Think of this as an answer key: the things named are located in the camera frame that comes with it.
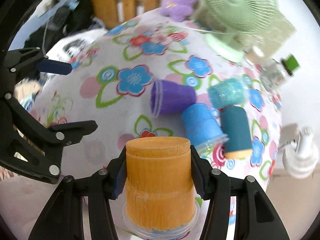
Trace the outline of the orange plastic cup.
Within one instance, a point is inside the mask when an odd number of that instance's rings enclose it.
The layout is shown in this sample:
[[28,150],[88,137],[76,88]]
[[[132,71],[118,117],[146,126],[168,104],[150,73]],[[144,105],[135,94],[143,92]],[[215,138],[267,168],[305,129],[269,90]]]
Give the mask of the orange plastic cup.
[[191,177],[190,141],[146,137],[126,143],[126,226],[143,239],[182,239],[200,208]]

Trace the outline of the blue plastic cup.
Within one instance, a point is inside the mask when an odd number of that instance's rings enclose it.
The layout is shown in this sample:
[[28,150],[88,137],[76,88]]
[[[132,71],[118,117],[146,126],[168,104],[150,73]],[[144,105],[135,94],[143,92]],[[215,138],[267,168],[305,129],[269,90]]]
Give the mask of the blue plastic cup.
[[199,155],[212,151],[217,144],[228,141],[220,125],[204,103],[195,103],[182,113],[185,135]]

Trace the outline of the dark teal yellow cup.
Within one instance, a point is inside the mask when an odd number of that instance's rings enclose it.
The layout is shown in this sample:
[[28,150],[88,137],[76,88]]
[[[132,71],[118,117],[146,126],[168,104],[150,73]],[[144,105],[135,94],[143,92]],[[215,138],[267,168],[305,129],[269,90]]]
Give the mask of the dark teal yellow cup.
[[230,106],[220,112],[223,133],[228,135],[224,143],[226,159],[244,159],[252,155],[251,134],[246,111],[242,107]]

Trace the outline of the teal glitter cup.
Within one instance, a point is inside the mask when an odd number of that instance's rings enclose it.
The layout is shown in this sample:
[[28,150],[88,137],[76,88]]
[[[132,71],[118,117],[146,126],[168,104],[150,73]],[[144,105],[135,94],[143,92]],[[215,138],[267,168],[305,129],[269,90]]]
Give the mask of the teal glitter cup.
[[216,109],[243,105],[248,100],[249,88],[241,79],[233,77],[210,86],[208,96]]

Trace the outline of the purple plastic cup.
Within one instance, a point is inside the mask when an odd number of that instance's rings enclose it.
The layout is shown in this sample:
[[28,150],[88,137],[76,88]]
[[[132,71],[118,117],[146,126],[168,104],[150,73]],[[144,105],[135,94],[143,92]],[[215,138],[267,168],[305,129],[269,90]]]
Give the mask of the purple plastic cup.
[[150,94],[150,108],[154,117],[182,113],[196,103],[195,90],[186,85],[156,79]]

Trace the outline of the green cup on jar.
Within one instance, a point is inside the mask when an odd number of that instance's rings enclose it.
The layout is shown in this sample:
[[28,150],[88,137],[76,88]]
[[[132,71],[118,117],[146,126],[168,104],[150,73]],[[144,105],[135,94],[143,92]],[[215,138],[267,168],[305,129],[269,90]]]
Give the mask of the green cup on jar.
[[293,72],[300,67],[296,58],[292,54],[285,59],[281,59],[281,64],[289,76],[292,76]]

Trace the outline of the white printed cloth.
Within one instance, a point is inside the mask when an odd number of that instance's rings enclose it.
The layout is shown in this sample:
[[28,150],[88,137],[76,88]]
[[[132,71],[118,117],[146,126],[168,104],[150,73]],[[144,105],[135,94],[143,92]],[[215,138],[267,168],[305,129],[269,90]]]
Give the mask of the white printed cloth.
[[46,55],[50,60],[69,62],[105,33],[107,33],[106,29],[98,28],[62,38]]

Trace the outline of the black bag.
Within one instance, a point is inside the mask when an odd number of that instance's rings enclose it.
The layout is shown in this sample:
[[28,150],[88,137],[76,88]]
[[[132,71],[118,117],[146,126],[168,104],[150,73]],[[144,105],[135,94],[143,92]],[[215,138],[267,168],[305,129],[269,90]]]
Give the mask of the black bag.
[[104,28],[96,17],[92,0],[64,0],[24,42],[24,48],[39,47],[45,54],[61,39],[82,31]]

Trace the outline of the floral tablecloth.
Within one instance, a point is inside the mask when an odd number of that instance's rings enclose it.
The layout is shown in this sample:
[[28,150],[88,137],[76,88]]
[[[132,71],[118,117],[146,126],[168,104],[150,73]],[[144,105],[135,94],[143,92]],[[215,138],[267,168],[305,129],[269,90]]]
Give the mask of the floral tablecloth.
[[157,10],[146,12],[108,31],[70,62],[72,72],[46,83],[29,111],[45,127],[84,120],[97,123],[95,132],[64,149],[62,176],[90,176],[116,158],[131,139],[185,135],[180,114],[156,118],[151,113],[156,79],[192,87],[197,103],[206,104],[219,120],[208,88],[238,77],[249,88],[243,108],[252,155],[226,159],[218,144],[202,157],[231,177],[252,175],[267,188],[280,139],[278,98],[261,84],[259,66],[224,59],[208,47],[192,23],[174,22]]

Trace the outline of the orange wooden chair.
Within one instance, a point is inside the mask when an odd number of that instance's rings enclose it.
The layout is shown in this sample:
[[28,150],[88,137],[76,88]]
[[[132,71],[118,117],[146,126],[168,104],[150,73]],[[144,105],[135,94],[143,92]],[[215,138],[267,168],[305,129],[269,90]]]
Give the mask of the orange wooden chair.
[[102,20],[107,29],[138,16],[138,7],[142,5],[144,11],[156,9],[161,0],[91,0],[95,17]]

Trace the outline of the glass mason jar mug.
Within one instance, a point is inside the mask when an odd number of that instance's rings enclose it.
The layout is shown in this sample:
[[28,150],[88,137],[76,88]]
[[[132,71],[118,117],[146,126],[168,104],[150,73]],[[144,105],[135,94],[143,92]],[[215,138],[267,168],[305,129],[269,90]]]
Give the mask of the glass mason jar mug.
[[274,59],[267,59],[262,65],[260,81],[269,92],[278,90],[289,77],[285,67]]

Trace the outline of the green desk fan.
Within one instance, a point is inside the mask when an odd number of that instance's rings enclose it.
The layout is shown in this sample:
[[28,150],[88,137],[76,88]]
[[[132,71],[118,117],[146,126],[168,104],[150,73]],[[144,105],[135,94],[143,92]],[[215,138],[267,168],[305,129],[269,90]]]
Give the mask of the green desk fan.
[[241,35],[268,28],[276,14],[276,0],[202,0],[216,26],[204,31],[206,44],[221,57],[238,63],[245,55]]

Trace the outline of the green cartoon wall mat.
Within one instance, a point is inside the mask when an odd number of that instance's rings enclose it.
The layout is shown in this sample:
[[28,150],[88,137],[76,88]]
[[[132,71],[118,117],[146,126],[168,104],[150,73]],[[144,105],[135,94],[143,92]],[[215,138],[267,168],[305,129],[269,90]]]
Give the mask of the green cartoon wall mat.
[[244,48],[246,59],[261,64],[278,51],[295,31],[291,22],[277,10],[268,28],[256,34],[239,34],[236,40]]

